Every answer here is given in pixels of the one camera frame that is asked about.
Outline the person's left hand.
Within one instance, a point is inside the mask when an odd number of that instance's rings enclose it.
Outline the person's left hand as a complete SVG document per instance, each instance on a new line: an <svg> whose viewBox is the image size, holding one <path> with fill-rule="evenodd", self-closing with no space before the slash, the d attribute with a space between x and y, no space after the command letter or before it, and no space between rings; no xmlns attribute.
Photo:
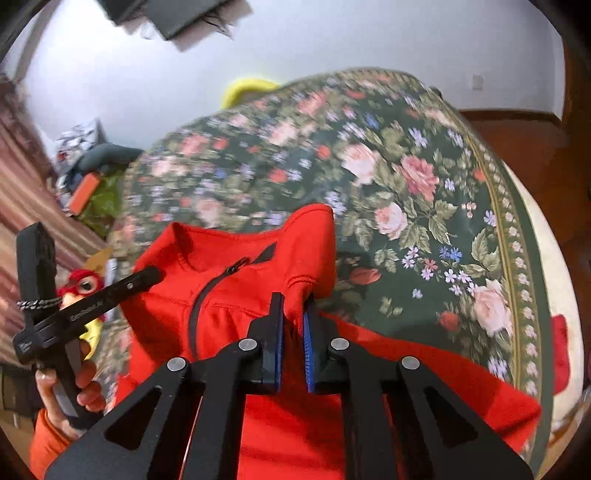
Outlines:
<svg viewBox="0 0 591 480"><path fill-rule="evenodd" d="M51 426L71 440L80 438L104 414L106 400L95 380L96 365L87 360L90 345L72 340L38 363L38 393Z"/></svg>

